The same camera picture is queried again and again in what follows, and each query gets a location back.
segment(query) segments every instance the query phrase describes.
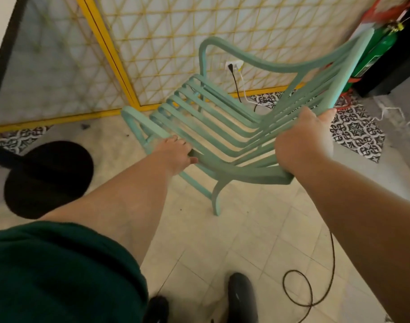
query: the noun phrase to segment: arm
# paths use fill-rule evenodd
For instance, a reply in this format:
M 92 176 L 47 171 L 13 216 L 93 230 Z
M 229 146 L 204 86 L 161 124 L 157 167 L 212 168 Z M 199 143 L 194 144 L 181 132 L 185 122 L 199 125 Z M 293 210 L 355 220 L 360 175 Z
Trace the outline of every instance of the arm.
M 40 220 L 91 228 L 124 246 L 141 265 L 160 222 L 171 177 L 197 163 L 197 158 L 187 156 L 190 150 L 185 140 L 168 138 L 90 194 Z
M 332 160 L 334 114 L 317 118 L 304 108 L 297 124 L 277 137 L 276 156 L 388 314 L 396 323 L 410 322 L 410 202 Z

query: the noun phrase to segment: black and white patterned tile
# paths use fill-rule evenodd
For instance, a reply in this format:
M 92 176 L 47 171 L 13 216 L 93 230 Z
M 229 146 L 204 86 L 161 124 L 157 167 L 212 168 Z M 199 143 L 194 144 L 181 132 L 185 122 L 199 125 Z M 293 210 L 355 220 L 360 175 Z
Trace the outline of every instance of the black and white patterned tile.
M 51 126 L 35 129 L 22 129 L 0 133 L 0 146 L 15 154 L 21 153 L 27 146 L 44 135 Z
M 249 97 L 250 100 L 272 109 L 282 92 L 267 93 Z M 367 159 L 378 163 L 380 160 L 385 134 L 375 124 L 373 118 L 358 102 L 355 95 L 350 95 L 352 106 L 338 111 L 331 125 L 333 139 L 342 146 L 351 149 Z M 347 105 L 347 100 L 340 97 L 336 107 Z

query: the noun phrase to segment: chair leg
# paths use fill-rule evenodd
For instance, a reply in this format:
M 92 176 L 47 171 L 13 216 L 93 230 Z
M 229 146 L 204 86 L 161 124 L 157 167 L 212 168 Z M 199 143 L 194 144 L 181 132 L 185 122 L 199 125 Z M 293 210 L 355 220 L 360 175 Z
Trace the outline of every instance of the chair leg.
M 223 188 L 230 183 L 231 180 L 219 180 L 218 183 L 215 185 L 214 190 L 212 191 L 211 201 L 212 201 L 212 210 L 214 215 L 220 216 L 220 201 L 219 201 L 219 194 Z

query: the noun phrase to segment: hand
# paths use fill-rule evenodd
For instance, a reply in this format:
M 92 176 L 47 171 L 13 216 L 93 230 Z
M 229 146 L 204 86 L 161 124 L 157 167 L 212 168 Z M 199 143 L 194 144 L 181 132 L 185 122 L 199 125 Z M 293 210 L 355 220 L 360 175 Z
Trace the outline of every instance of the hand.
M 199 162 L 197 157 L 189 157 L 192 146 L 178 136 L 173 135 L 158 144 L 153 154 L 158 155 L 168 166 L 170 174 L 175 176 L 191 164 Z
M 275 155 L 279 164 L 290 173 L 317 161 L 331 159 L 334 151 L 329 131 L 335 117 L 335 108 L 316 116 L 303 107 L 296 124 L 275 139 Z

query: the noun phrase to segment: shoe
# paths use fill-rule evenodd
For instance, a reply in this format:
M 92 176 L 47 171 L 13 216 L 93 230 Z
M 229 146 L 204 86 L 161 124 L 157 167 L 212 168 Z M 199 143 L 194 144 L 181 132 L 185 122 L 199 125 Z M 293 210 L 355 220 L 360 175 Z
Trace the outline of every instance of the shoe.
M 229 278 L 228 323 L 257 323 L 257 305 L 251 281 L 242 273 L 234 273 Z
M 169 302 L 163 296 L 154 296 L 148 302 L 143 323 L 167 323 L 169 317 Z

